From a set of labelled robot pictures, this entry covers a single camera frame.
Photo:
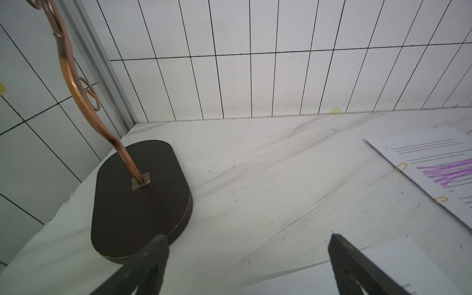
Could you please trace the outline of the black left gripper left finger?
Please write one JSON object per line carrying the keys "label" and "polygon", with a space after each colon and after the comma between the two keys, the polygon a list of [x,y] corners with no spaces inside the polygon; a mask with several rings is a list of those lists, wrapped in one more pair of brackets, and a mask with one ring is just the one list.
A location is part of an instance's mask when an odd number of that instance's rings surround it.
{"label": "black left gripper left finger", "polygon": [[94,295],[158,295],[169,257],[165,235],[155,236],[92,293]]}

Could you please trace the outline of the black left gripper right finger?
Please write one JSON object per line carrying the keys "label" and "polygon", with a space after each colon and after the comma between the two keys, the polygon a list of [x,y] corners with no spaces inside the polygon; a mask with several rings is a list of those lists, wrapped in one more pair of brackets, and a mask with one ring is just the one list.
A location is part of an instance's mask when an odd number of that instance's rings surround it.
{"label": "black left gripper right finger", "polygon": [[331,235],[328,253],[341,295],[408,293],[342,235]]}

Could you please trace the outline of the gold paperclip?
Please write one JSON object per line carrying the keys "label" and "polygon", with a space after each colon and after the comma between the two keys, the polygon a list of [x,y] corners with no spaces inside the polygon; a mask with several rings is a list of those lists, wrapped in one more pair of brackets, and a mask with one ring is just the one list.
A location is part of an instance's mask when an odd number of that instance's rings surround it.
{"label": "gold paperclip", "polygon": [[435,198],[435,202],[436,203],[445,203],[445,202],[448,202],[449,199],[447,197],[438,197],[438,198]]}
{"label": "gold paperclip", "polygon": [[404,162],[398,164],[398,165],[395,167],[395,169],[396,169],[397,171],[402,171],[402,170],[405,170],[405,169],[407,169],[407,168],[408,168],[408,164],[406,164],[406,163],[404,163]]}

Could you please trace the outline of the purple highlighted paper document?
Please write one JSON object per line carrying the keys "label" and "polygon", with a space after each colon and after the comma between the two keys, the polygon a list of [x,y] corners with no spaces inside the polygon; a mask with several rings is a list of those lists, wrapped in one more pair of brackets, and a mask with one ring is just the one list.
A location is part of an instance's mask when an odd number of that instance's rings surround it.
{"label": "purple highlighted paper document", "polygon": [[365,140],[468,227],[472,226],[472,137],[451,127]]}

